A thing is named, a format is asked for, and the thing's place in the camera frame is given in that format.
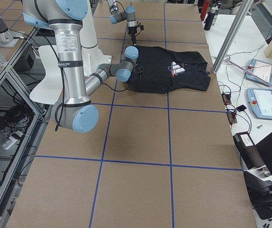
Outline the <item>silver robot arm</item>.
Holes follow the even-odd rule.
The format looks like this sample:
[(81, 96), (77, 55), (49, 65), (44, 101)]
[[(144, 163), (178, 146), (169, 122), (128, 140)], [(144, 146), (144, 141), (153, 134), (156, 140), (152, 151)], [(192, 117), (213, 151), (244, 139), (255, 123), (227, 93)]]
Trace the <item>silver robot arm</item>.
[(110, 12), (110, 22), (117, 24), (126, 21), (127, 33), (131, 37), (133, 46), (135, 46), (136, 37), (144, 30), (144, 25), (136, 20), (135, 7), (130, 5), (124, 8), (123, 5), (116, 0), (107, 0), (107, 4)]
[(138, 49), (129, 46), (125, 57), (112, 64), (98, 48), (92, 10), (88, 0), (24, 0), (23, 17), (36, 29), (55, 34), (52, 67), (31, 92), (33, 101), (52, 104), (57, 127), (87, 133), (98, 122), (91, 94), (108, 78), (126, 82), (136, 65)]

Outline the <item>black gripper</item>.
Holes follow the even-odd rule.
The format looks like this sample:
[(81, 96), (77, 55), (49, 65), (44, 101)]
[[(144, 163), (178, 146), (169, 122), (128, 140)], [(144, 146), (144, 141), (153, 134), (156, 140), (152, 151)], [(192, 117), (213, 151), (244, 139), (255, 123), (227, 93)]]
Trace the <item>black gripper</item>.
[(132, 76), (141, 76), (143, 72), (144, 72), (144, 66), (141, 63), (136, 63), (132, 71)]
[(136, 34), (137, 34), (138, 28), (140, 28), (140, 30), (143, 31), (144, 25), (141, 23), (138, 23), (138, 21), (128, 21), (127, 22), (127, 31), (128, 31), (129, 36), (131, 36), (133, 46), (136, 45)]

